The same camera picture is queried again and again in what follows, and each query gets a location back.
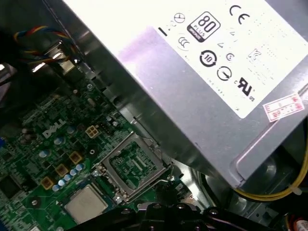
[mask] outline motherboard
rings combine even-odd
[[[17,135],[0,139],[4,230],[68,230],[118,206],[155,202],[155,186],[169,184],[157,145],[89,80],[45,96],[19,119]]]

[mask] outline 80 plus logo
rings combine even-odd
[[[196,40],[204,42],[219,28],[220,22],[210,12],[204,12],[188,25],[187,30]]]

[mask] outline metal power supply casing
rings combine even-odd
[[[270,122],[263,108],[296,92],[307,108],[305,0],[63,2],[74,13],[67,17],[100,42],[103,52],[89,64],[110,76],[135,120],[168,155],[233,187],[308,113]]]

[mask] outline green circuit board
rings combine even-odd
[[[71,94],[56,91],[46,96],[20,120],[25,129],[19,135],[1,138],[5,144],[0,148],[0,221],[7,230],[62,231],[74,227],[78,222],[66,206],[89,185],[104,201],[104,211],[121,206],[113,199],[119,192],[115,186],[93,172],[95,164],[133,130],[93,83],[82,80]],[[87,132],[91,126],[95,134]],[[157,170],[134,142],[110,163],[132,189]],[[166,179],[167,172],[161,178]],[[138,197],[139,201],[155,199],[154,189]],[[135,202],[127,205],[136,208]]]

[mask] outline blue capacitor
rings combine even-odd
[[[56,139],[54,139],[53,143],[55,145],[60,145],[61,143],[64,143],[65,139],[64,137],[57,137]]]
[[[79,165],[76,165],[76,168],[75,168],[78,172],[80,172],[81,170],[83,170],[83,164],[79,164]]]
[[[47,157],[48,155],[50,154],[50,150],[42,150],[42,151],[40,151],[39,152],[39,157],[41,157],[41,158],[45,158],[45,157]]]
[[[5,140],[0,137],[0,148],[5,145]]]
[[[69,126],[69,127],[66,129],[66,131],[67,131],[68,134],[73,134],[73,133],[76,131],[76,129],[75,129],[75,127],[73,127],[73,126]]]
[[[0,220],[0,231],[8,231],[7,228],[4,226],[4,224]]]
[[[66,175],[64,176],[64,180],[65,180],[65,181],[70,181],[71,178],[72,178],[72,176],[69,175],[69,174],[66,174]]]
[[[73,177],[75,175],[77,175],[77,171],[75,169],[72,169],[69,174]]]
[[[65,185],[65,180],[59,180],[58,181],[58,185],[61,186],[61,187],[64,186]]]
[[[55,184],[55,185],[53,185],[52,190],[53,190],[54,192],[57,192],[57,191],[60,190],[60,186],[57,185],[57,184]]]

